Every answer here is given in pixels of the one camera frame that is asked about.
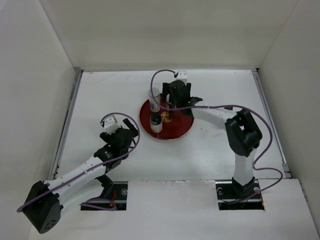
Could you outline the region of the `purple lid pepper jar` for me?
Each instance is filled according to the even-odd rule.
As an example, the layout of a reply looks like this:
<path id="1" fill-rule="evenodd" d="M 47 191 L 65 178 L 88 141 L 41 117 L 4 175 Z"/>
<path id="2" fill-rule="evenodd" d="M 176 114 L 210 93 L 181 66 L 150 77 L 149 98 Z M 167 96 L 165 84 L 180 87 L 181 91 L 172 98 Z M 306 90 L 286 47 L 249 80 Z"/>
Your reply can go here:
<path id="1" fill-rule="evenodd" d="M 167 108 L 168 108 L 168 112 L 170 113 L 170 114 L 174 114 L 175 112 L 176 112 L 176 104 L 174 103 L 174 101 L 167 101 L 166 102 L 166 104 L 167 104 Z"/>

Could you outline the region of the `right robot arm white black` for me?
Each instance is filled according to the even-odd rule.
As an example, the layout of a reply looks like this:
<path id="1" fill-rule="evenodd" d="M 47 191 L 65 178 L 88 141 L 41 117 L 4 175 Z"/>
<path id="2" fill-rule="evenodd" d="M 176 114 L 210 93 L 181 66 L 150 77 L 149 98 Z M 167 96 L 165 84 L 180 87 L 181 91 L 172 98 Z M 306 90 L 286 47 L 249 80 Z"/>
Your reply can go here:
<path id="1" fill-rule="evenodd" d="M 226 132 L 229 147 L 235 154 L 235 169 L 232 177 L 234 198 L 240 200 L 249 196 L 255 182 L 253 163 L 256 149 L 263 137 L 251 112 L 232 105 L 218 108 L 200 106 L 200 97 L 191 96 L 191 84 L 182 80 L 162 84 L 163 102 L 174 105 L 183 115 L 203 120 Z"/>

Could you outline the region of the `black cap white bottle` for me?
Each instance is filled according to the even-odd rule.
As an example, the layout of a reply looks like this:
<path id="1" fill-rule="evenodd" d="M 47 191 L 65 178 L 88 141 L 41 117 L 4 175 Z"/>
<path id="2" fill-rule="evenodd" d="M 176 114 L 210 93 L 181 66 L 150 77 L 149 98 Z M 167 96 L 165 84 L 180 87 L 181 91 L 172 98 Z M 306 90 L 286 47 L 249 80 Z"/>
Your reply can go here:
<path id="1" fill-rule="evenodd" d="M 150 129 L 153 133 L 158 134 L 162 131 L 163 124 L 162 124 L 162 116 L 158 112 L 154 112 L 150 118 Z"/>

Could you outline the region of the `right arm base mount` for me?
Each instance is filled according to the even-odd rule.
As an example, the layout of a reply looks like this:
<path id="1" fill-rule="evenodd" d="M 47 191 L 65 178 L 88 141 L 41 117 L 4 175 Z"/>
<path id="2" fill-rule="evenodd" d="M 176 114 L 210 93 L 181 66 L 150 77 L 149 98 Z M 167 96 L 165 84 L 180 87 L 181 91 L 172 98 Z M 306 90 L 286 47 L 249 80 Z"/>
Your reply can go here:
<path id="1" fill-rule="evenodd" d="M 240 210 L 264 210 L 262 195 L 259 193 L 252 198 L 243 201 L 248 196 L 260 190 L 258 181 L 255 181 L 246 194 L 240 195 L 233 189 L 231 181 L 218 181 L 215 183 L 218 200 L 218 208 L 221 211 L 240 211 Z"/>

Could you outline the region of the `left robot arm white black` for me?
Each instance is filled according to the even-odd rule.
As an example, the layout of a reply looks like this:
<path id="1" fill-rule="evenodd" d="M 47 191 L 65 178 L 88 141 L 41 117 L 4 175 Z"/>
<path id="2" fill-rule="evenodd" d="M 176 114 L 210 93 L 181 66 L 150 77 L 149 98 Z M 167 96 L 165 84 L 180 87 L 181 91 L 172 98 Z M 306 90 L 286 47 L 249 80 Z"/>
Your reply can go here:
<path id="1" fill-rule="evenodd" d="M 137 147 L 140 129 L 136 121 L 125 115 L 124 126 L 115 113 L 103 117 L 100 138 L 105 145 L 87 161 L 54 180 L 34 183 L 18 212 L 22 212 L 39 234 L 50 231 L 62 215 L 74 206 L 90 207 L 91 201 L 112 195 L 113 181 L 107 173 L 118 167 Z"/>

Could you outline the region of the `silver lid clear spice bottle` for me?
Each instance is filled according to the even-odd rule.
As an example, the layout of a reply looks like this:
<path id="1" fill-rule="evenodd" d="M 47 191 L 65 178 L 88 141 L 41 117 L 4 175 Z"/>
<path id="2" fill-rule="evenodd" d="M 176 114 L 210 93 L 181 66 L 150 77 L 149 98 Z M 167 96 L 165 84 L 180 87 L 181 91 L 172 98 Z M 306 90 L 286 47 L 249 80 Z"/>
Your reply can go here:
<path id="1" fill-rule="evenodd" d="M 158 88 L 153 87 L 148 91 L 149 108 L 153 113 L 157 113 L 161 110 L 158 103 L 161 100 L 161 94 Z"/>

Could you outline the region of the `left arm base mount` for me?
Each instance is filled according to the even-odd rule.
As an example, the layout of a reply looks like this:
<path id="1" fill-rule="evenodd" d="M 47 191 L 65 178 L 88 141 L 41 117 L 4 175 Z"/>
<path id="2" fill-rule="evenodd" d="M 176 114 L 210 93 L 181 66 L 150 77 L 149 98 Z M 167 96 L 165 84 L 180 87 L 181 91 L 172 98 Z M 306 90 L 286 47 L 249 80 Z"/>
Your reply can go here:
<path id="1" fill-rule="evenodd" d="M 112 181 L 108 176 L 98 177 L 101 194 L 80 205 L 81 211 L 125 211 L 127 209 L 128 182 Z"/>

